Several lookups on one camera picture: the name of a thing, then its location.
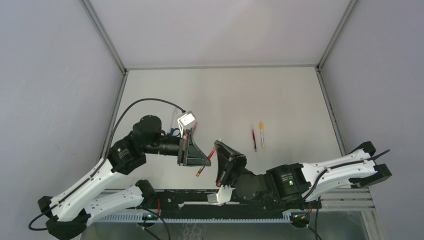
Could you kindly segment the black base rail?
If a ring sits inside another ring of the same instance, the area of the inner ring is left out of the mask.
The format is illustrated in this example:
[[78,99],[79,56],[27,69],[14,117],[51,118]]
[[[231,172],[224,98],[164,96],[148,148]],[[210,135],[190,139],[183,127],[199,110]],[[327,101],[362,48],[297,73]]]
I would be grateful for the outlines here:
[[162,217],[174,220],[254,220],[282,219],[283,207],[275,202],[255,203],[237,196],[221,205],[208,202],[209,194],[216,189],[162,189],[157,190],[147,207],[159,212]]

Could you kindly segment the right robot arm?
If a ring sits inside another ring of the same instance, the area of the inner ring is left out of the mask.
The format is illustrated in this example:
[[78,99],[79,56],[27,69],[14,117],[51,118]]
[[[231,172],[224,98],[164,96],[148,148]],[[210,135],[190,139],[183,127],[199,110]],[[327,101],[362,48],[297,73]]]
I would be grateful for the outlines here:
[[237,197],[257,204],[291,204],[302,208],[331,190],[344,186],[367,188],[392,176],[386,164],[376,162],[388,151],[376,154],[370,141],[336,159],[283,164],[263,174],[248,170],[247,157],[222,141],[215,141],[214,146],[219,191],[230,189]]

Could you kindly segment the blue capped white marker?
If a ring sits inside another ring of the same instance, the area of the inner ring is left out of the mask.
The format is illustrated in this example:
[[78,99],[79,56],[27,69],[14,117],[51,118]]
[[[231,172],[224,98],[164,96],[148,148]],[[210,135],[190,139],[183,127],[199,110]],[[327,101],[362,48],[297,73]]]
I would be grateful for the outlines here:
[[172,112],[172,116],[171,116],[171,121],[170,121],[170,127],[169,127],[169,133],[171,135],[174,135],[176,129],[179,127],[178,126],[178,115],[179,115],[180,110],[178,108],[174,108],[173,112]]

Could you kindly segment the aluminium frame post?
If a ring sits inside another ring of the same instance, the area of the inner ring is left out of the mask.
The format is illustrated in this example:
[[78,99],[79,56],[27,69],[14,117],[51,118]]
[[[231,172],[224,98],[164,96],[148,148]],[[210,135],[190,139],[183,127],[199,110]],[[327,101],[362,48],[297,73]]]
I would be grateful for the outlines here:
[[120,94],[122,92],[122,87],[124,84],[124,79],[126,77],[127,74],[127,69],[123,63],[123,61],[121,60],[109,34],[107,33],[106,28],[104,27],[99,15],[97,14],[97,11],[95,10],[95,7],[92,3],[91,0],[79,0],[82,8],[84,9],[84,11],[86,12],[86,15],[88,16],[89,20],[91,21],[95,31],[97,32],[97,34],[99,35],[101,41],[103,42],[103,45],[105,46],[106,50],[108,51],[109,55],[111,56],[111,58],[113,59],[116,67],[118,68],[119,72],[120,72],[120,77],[119,77],[119,81],[118,81],[118,89],[116,92],[116,96],[114,98],[114,102],[113,102],[113,106],[112,106],[112,112],[110,114],[109,117],[109,121],[108,121],[108,133],[112,130],[113,126],[114,126],[114,122],[116,119],[116,114],[117,114],[117,107],[119,105],[119,100],[120,100]]
[[332,129],[335,135],[335,139],[337,142],[337,146],[339,149],[340,154],[343,156],[347,153],[347,147],[344,140],[344,136],[341,130],[341,126],[338,120],[336,108],[334,101],[332,100],[331,93],[328,90],[328,84],[325,80],[324,76],[324,67],[329,60],[335,46],[337,45],[339,38],[341,37],[346,25],[348,24],[353,12],[355,11],[355,8],[357,7],[360,0],[350,0],[348,2],[347,7],[345,8],[342,17],[340,18],[338,24],[336,25],[336,28],[331,35],[331,38],[324,49],[323,54],[321,55],[318,63],[315,65],[315,73],[320,85],[320,89],[324,98],[324,102],[326,105],[326,109],[328,111],[328,115],[330,118],[330,122],[332,125]]

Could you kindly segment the aluminium frame right post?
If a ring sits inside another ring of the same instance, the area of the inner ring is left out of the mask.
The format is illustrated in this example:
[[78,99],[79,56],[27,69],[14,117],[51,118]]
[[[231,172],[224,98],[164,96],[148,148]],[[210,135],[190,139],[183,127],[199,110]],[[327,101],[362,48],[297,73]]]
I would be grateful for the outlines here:
[[321,55],[318,63],[315,65],[315,73],[320,85],[320,89],[324,98],[324,102],[326,105],[326,109],[328,111],[328,115],[330,118],[330,122],[332,125],[332,129],[335,135],[335,139],[337,142],[337,146],[339,149],[340,154],[343,156],[347,153],[347,147],[344,140],[344,136],[341,130],[341,126],[338,120],[336,108],[334,101],[332,100],[331,93],[328,90],[328,84],[325,80],[324,76],[324,67],[329,60],[335,46],[337,45],[339,38],[341,37],[346,25],[348,24],[353,12],[355,11],[355,8],[357,7],[360,0],[350,0],[348,2],[347,7],[345,8],[342,17],[340,18],[338,24],[336,25],[336,28],[331,35],[331,38],[324,49],[323,54]]

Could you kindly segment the aluminium frame left post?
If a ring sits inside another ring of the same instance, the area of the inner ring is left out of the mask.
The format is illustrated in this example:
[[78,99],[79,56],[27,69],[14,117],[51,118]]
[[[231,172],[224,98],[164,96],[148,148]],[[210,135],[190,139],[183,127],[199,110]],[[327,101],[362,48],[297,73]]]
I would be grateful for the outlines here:
[[114,126],[114,122],[116,119],[116,114],[117,114],[117,107],[119,105],[119,100],[120,100],[120,94],[122,92],[122,87],[124,84],[124,79],[126,77],[127,74],[127,69],[123,63],[123,61],[121,60],[109,34],[107,33],[106,28],[104,27],[99,15],[97,14],[97,11],[95,10],[95,7],[92,3],[91,0],[79,0],[82,8],[84,9],[84,11],[86,12],[86,15],[88,16],[89,20],[91,21],[95,31],[97,32],[97,34],[99,35],[101,41],[103,42],[103,45],[105,46],[106,50],[108,51],[109,55],[111,56],[111,58],[113,59],[116,67],[118,68],[119,72],[120,72],[120,77],[119,77],[119,81],[118,81],[118,89],[116,92],[116,96],[114,98],[114,102],[113,102],[113,106],[112,106],[112,112],[110,114],[109,117],[109,121],[108,121],[108,133],[112,130],[113,126]]

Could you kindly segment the aluminium frame back rail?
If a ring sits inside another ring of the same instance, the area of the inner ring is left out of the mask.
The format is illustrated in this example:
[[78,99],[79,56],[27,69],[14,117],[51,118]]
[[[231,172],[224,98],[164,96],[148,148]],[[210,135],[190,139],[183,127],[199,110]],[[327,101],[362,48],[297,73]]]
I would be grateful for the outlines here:
[[317,64],[245,64],[245,65],[193,65],[193,66],[150,66],[127,67],[129,71],[185,70],[185,69],[244,69],[244,68],[315,68]]

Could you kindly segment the white marker orange tip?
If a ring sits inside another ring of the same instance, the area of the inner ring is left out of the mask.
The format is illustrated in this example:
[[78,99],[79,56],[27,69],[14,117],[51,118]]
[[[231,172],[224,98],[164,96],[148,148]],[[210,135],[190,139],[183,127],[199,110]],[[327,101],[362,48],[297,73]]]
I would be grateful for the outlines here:
[[263,132],[263,128],[260,127],[260,140],[261,140],[261,148],[264,149],[265,148],[265,142],[264,142],[264,132]]

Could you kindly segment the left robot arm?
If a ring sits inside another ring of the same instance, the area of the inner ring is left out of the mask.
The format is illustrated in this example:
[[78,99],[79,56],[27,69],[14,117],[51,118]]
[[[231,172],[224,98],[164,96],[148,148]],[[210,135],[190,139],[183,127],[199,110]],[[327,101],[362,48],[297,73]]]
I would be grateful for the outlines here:
[[179,135],[172,135],[162,130],[159,117],[142,117],[131,132],[116,141],[108,155],[72,187],[57,196],[43,196],[38,200],[41,214],[47,217],[48,233],[59,240],[70,240],[112,213],[138,206],[153,207],[156,191],[143,179],[123,191],[100,197],[111,184],[144,165],[148,154],[175,156],[179,166],[209,167],[211,161],[196,145],[189,128],[194,121],[191,112],[184,113],[177,120]]

